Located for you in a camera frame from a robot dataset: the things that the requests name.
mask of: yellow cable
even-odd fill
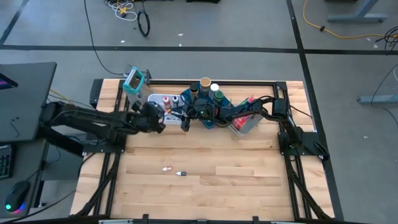
[[[309,24],[309,25],[315,27],[315,28],[321,29],[320,26],[315,25],[315,24],[312,24],[312,23],[309,22],[309,21],[307,20],[307,18],[305,17],[305,8],[307,7],[307,3],[308,3],[308,0],[305,0],[304,8],[303,8],[303,18],[304,18],[305,22],[306,22],[307,24]],[[356,36],[341,36],[341,35],[338,35],[338,34],[334,33],[334,32],[331,31],[331,30],[328,30],[328,29],[324,29],[324,31],[328,32],[328,33],[331,34],[331,35],[334,35],[335,37],[341,38],[341,39],[357,39],[357,38],[368,37],[368,36],[373,36],[373,37],[384,37],[384,35],[382,35],[382,34],[364,34],[364,35],[356,35]]]
[[[55,91],[55,90],[50,90],[52,93],[57,94],[58,96],[60,96],[61,98],[63,98],[64,100],[68,101],[71,105],[74,105],[74,103],[72,101],[70,101],[68,98],[64,97],[63,95],[61,95],[59,92]]]

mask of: red object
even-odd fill
[[[253,100],[255,100],[255,99],[254,99],[253,96],[251,96],[251,97],[247,100],[246,103],[251,103],[251,102],[253,102]],[[240,130],[240,129],[244,126],[244,124],[246,123],[246,121],[247,121],[248,119],[250,119],[252,116],[253,116],[253,115],[247,115],[247,116],[243,116],[243,117],[240,117],[240,118],[236,118],[236,119],[232,122],[232,125],[233,125],[234,128],[236,128],[237,130]]]

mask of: wooden tabletop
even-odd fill
[[[115,79],[104,80],[98,110],[113,111],[118,83]],[[287,82],[287,86],[290,104],[310,113],[303,83]],[[188,88],[151,87],[157,93],[168,94],[179,94]],[[220,88],[233,104],[251,95],[273,95],[268,86]],[[293,118],[304,131],[313,131],[308,116],[293,110]],[[168,125],[162,134],[129,136],[121,156],[111,217],[141,218],[147,213],[155,219],[251,220],[258,216],[260,220],[293,220],[278,131],[277,123],[263,119],[247,136],[238,138],[228,128],[208,130],[192,121],[187,133],[180,126]],[[97,188],[103,157],[96,154],[81,169],[71,213],[78,212]],[[302,164],[308,191],[333,217],[319,158],[302,156]],[[173,171],[162,171],[165,166],[172,166]],[[177,176],[177,171],[186,171],[187,176]],[[297,189],[296,192],[300,216],[304,217],[301,194]],[[102,213],[107,194],[105,190]]]

